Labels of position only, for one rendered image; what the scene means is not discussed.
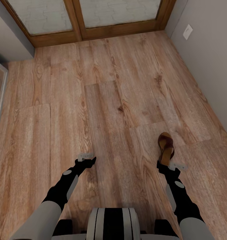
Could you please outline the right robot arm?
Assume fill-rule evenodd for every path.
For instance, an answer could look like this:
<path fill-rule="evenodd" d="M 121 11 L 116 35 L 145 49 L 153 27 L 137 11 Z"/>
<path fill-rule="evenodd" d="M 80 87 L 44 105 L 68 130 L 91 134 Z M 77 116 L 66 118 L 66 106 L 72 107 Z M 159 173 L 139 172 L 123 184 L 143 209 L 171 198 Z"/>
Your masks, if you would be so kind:
<path fill-rule="evenodd" d="M 186 188 L 178 179 L 180 170 L 186 166 L 170 162 L 165 166 L 157 161 L 159 173 L 167 180 L 166 192 L 181 230 L 183 240 L 215 240 L 207 225 L 204 223 L 198 206 L 186 194 Z"/>

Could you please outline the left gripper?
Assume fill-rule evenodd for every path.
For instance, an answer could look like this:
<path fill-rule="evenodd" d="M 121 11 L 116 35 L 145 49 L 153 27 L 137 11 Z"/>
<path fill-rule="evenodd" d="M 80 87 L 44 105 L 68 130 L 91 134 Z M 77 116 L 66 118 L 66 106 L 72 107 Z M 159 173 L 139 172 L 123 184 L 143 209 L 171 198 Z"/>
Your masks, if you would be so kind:
<path fill-rule="evenodd" d="M 95 164 L 96 161 L 96 157 L 93 158 L 92 160 L 90 159 L 85 159 L 82 162 L 78 162 L 78 160 L 75 160 L 75 165 L 79 165 L 82 168 L 82 172 L 86 169 L 86 168 L 91 168 L 93 166 L 93 164 Z"/>

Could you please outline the sandal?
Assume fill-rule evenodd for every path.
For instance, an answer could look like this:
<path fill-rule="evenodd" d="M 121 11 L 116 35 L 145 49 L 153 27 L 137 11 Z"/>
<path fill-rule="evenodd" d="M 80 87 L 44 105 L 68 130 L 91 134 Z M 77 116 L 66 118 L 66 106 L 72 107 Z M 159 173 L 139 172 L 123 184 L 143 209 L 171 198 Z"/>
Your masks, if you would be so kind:
<path fill-rule="evenodd" d="M 158 146 L 160 147 L 161 155 L 159 156 L 159 163 L 169 166 L 171 158 L 174 156 L 173 140 L 169 133 L 164 132 L 158 138 Z"/>

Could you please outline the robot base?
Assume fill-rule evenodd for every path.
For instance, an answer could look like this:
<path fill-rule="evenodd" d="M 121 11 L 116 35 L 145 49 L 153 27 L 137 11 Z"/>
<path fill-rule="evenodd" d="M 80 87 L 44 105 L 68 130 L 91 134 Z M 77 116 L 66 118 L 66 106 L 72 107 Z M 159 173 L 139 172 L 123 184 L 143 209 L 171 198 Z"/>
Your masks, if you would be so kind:
<path fill-rule="evenodd" d="M 61 219 L 57 222 L 52 240 L 86 240 L 87 231 L 80 234 L 72 234 L 73 226 L 71 219 Z M 147 234 L 140 231 L 141 240 L 181 240 L 175 235 L 170 223 L 166 219 L 156 219 L 154 226 L 155 234 Z"/>

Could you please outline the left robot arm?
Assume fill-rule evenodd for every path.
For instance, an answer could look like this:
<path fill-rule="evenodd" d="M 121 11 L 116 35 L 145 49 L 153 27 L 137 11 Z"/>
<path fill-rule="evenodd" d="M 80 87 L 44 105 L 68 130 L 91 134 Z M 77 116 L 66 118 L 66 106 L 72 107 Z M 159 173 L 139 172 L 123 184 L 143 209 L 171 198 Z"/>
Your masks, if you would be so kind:
<path fill-rule="evenodd" d="M 85 158 L 92 157 L 93 154 L 79 154 L 75 166 L 62 174 L 36 211 L 8 240 L 52 240 L 61 212 L 78 183 L 78 177 L 86 168 L 95 164 L 96 157 L 92 160 Z"/>

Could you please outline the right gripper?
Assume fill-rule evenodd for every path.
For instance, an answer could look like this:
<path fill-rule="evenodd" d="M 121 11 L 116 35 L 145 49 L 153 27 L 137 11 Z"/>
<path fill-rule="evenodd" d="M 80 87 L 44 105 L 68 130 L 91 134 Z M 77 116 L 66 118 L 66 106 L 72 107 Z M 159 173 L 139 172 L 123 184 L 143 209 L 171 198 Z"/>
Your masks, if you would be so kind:
<path fill-rule="evenodd" d="M 168 166 L 165 166 L 165 165 L 160 164 L 160 163 L 159 163 L 159 160 L 157 161 L 157 168 L 159 168 L 159 173 L 164 174 L 165 177 L 167 177 L 167 176 L 170 175 L 170 174 L 174 174 L 174 175 L 176 175 L 176 177 L 178 178 L 179 175 L 180 175 L 180 170 L 178 170 L 178 169 L 175 169 L 174 171 L 173 171 L 173 170 L 170 170 L 170 169 L 168 168 Z"/>

